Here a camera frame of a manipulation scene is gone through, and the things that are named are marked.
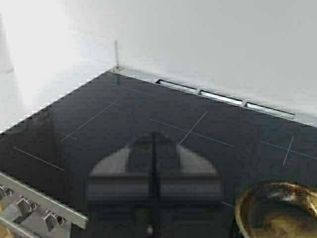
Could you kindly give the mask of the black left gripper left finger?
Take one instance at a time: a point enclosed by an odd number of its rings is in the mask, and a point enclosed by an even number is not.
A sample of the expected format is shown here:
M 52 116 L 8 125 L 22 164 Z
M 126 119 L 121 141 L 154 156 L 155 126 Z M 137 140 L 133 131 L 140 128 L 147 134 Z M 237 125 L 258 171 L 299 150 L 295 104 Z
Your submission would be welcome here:
M 100 160 L 86 184 L 87 238 L 104 238 L 121 213 L 155 201 L 155 133 L 147 133 Z

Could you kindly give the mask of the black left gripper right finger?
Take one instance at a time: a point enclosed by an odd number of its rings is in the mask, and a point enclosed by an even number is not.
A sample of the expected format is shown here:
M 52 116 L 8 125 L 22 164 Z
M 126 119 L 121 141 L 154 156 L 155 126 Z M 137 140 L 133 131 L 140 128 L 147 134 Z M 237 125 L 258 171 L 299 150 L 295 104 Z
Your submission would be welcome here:
M 220 201 L 222 184 L 214 165 L 159 132 L 152 133 L 152 236 L 161 237 L 162 211 L 210 206 Z

